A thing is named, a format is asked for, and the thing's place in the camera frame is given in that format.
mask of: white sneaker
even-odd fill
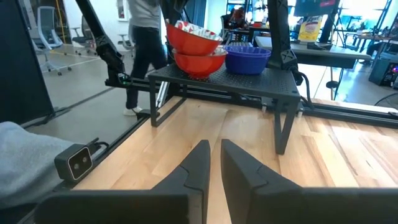
[[[123,111],[124,116],[137,116],[138,113],[142,111],[142,108],[137,106],[136,108],[133,109],[127,109],[125,108]]]

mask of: black desk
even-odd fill
[[[253,44],[255,31],[271,32],[271,30],[269,28],[265,28],[265,27],[249,27],[249,39],[248,39],[249,43]]]
[[[188,85],[275,99],[275,150],[278,154],[285,153],[287,140],[300,103],[300,94],[291,72],[266,68],[260,75],[235,75],[228,73],[225,66],[222,66],[217,72],[211,74],[209,79],[194,80],[181,71],[176,64],[173,64],[149,74],[148,78],[150,85],[150,121],[151,125],[155,127],[165,121],[187,99]],[[183,85],[183,98],[163,114],[159,120],[157,120],[155,105],[156,81]],[[287,113],[284,127],[281,128],[280,112],[283,106],[286,106]]]
[[[270,37],[256,37],[256,43],[260,48],[272,50],[272,41]],[[307,49],[306,45],[291,44],[291,48],[298,62],[307,65],[353,68],[358,59],[372,59],[366,54],[336,46],[333,46],[330,50],[312,50]]]

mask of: metal grid shelf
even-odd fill
[[[300,94],[291,72],[266,68],[260,75],[237,75],[229,73],[223,65],[208,79],[196,80],[190,78],[174,64],[149,74],[148,78],[150,121],[154,127],[162,124],[187,99],[188,85],[274,99],[276,102],[274,111],[275,150],[278,154],[285,153],[297,106],[300,103]],[[159,119],[157,119],[156,110],[156,81],[183,85],[183,98]],[[282,128],[280,113],[283,107],[287,108],[287,113]]]
[[[149,74],[148,77],[157,81],[202,86],[270,98],[300,98],[292,73],[276,69],[266,68],[261,75],[237,75],[227,72],[223,65],[208,79],[197,80],[190,78],[176,64],[173,64]]]

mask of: monitor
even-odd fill
[[[329,15],[335,7],[337,0],[297,0],[294,16],[320,16]]]

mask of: person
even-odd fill
[[[395,20],[394,27],[392,28],[390,34],[388,34],[388,32],[387,33],[383,32],[383,34],[385,36],[388,35],[388,37],[398,37],[398,19]],[[377,44],[369,45],[368,46],[368,50],[366,51],[366,54],[372,56],[375,50],[379,50],[380,49],[381,45],[382,45],[382,42],[379,42]],[[393,52],[398,51],[398,45],[391,44],[390,50],[393,51]],[[371,64],[371,62],[369,60],[365,60],[365,61],[360,62],[360,63],[363,64],[363,65],[370,65]]]
[[[232,15],[234,14],[235,9],[232,8],[231,12],[227,15],[221,16],[223,18],[224,22],[224,29],[229,29],[229,22],[232,18]]]
[[[231,18],[231,28],[232,29],[244,29],[248,27],[247,22],[244,20],[244,8],[240,7],[234,11]]]
[[[136,57],[131,78],[145,78],[149,64],[156,70],[167,65],[166,54],[160,39],[160,2],[159,0],[128,0],[132,36],[136,43]],[[142,108],[137,104],[138,90],[127,89],[125,116],[135,116]]]

